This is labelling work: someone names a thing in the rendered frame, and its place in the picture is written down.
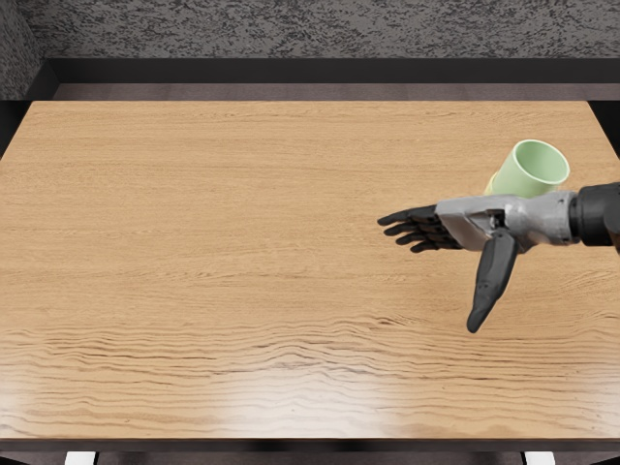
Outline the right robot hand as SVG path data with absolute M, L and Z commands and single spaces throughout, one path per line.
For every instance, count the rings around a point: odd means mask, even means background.
M 464 250 L 480 253 L 467 329 L 477 332 L 505 292 L 519 254 L 539 244 L 577 242 L 569 207 L 575 193 L 552 192 L 532 199 L 491 195 L 438 201 L 378 220 L 384 235 L 419 254 Z

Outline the light green cup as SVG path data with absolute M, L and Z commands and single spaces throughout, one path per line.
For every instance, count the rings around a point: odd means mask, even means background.
M 484 193 L 530 199 L 556 191 L 570 173 L 566 157 L 555 146 L 542 140 L 524 139 L 511 149 Z

